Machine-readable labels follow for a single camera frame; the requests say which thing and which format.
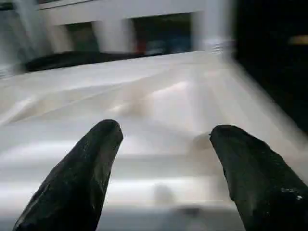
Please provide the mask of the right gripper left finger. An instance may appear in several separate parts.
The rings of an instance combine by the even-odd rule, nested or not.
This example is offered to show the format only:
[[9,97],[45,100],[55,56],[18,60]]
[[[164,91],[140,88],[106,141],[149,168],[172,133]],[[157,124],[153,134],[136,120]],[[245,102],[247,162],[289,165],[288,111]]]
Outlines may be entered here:
[[47,175],[13,230],[96,230],[122,140],[118,122],[97,123]]

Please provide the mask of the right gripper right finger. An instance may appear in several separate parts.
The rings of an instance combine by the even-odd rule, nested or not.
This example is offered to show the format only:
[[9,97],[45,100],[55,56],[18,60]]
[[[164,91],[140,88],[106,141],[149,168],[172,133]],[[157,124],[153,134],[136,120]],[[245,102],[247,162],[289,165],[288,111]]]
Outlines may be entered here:
[[308,187],[264,141],[217,125],[210,142],[247,231],[306,231]]

